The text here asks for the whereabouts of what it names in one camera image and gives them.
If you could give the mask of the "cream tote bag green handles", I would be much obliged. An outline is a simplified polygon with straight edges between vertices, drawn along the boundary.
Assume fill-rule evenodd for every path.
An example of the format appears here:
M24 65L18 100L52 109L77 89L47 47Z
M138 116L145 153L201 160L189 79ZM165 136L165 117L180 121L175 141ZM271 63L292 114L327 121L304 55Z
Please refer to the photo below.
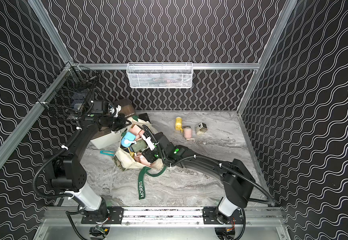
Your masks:
M130 128L133 125L138 125L142 128L142 131L140 132L140 138L135 140L144 140L148 147L153 150L155 146L154 143L158 143L156 139L152 136L154 133L156 133L156 130L152 127L151 123L147 122L139 122L138 116L132 116L128 118L129 121L131 121L131 126L127 127L127 129L121 134L121 137L126 132L129 132ZM115 152L114 161L120 165L122 170L132 170L132 169L140 169L140 172L138 174L138 180L137 180L137 191L138 191L138 198L140 200L145 199L146 197L146 190L145 190L145 184L144 184L144 177L150 176L150 177L159 177L162 175L165 170L166 166L163 164L162 160L159 159L152 165L147 162L146 158L142 155L142 152L134 153L130 147L125 148L121 146L121 140L119 142L119 148Z

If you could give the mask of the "pink pencil sharpener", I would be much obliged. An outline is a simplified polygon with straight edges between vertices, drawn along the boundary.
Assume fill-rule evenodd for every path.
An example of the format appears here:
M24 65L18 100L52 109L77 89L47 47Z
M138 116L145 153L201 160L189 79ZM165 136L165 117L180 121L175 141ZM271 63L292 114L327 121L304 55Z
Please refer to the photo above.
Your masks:
M195 141L195 138L193 137L193 130L190 126L183 127L183 135L187 141Z

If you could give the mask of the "gold square pencil sharpener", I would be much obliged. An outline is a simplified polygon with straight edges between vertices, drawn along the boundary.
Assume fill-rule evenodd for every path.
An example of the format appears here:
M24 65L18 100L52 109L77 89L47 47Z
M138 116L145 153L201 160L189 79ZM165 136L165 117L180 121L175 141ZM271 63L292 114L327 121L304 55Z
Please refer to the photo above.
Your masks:
M208 127L205 123L199 123L195 126L195 131L197 136L201 136L208 131Z

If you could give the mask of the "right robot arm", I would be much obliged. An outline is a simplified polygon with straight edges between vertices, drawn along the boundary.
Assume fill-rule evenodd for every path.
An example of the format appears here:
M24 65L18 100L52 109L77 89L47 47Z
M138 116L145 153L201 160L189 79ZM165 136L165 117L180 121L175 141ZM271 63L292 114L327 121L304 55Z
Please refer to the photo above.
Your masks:
M225 196L219 202L215 216L225 219L231 217L237 209L246 208L248 202L274 205L270 193L256 183L242 161L216 160L186 146L175 146L163 133L145 133L143 137L158 151L157 156L162 158L166 167L195 170L222 182Z

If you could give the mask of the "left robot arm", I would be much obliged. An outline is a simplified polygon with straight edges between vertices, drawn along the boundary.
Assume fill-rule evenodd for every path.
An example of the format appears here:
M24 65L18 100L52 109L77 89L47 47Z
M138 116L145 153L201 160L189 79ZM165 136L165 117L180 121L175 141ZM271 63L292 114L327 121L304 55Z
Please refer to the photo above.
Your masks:
M44 199L69 197L80 208L77 213L92 216L95 221L103 222L108 218L105 200L97 195L87 182L87 172L81 165L81 158L92 138L102 130L117 132L131 124L120 104L107 101L91 101L83 104L72 120L76 130L66 144L54 155L43 161L32 180L34 193ZM45 173L51 187L59 194L41 193L37 179Z

